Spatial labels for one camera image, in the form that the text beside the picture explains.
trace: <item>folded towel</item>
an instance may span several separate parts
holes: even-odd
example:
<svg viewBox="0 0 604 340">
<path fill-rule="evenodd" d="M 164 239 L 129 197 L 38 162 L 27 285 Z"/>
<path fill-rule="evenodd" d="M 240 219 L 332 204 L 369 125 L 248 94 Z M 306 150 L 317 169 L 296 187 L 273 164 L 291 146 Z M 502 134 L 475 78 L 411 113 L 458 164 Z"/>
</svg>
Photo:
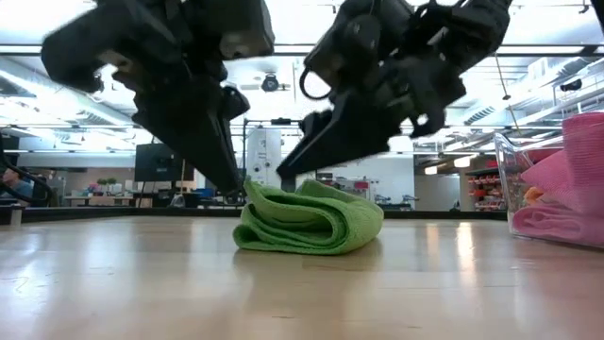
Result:
<svg viewBox="0 0 604 340">
<path fill-rule="evenodd" d="M 373 240 L 384 212 L 354 195 L 306 180 L 294 194 L 249 178 L 242 222 L 233 231 L 238 247 L 311 255 L 338 255 Z"/>
<path fill-rule="evenodd" d="M 562 122 L 564 150 L 538 162 L 522 180 L 581 213 L 604 216 L 604 113 Z"/>
<path fill-rule="evenodd" d="M 514 228 L 523 235 L 604 245 L 604 218 L 588 217 L 562 204 L 527 206 L 513 215 Z"/>
</svg>

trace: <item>pink towel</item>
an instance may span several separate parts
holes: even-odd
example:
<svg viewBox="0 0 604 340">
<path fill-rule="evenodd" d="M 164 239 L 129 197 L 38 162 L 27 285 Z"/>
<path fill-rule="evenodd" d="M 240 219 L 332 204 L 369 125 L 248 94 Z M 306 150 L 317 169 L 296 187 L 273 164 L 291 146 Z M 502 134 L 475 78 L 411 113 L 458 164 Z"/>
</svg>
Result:
<svg viewBox="0 0 604 340">
<path fill-rule="evenodd" d="M 604 216 L 604 113 L 562 122 L 564 150 L 538 162 L 522 180 L 580 213 Z"/>
<path fill-rule="evenodd" d="M 586 217 L 561 204 L 527 206 L 514 214 L 512 223 L 527 236 L 604 245 L 604 218 Z"/>
</svg>

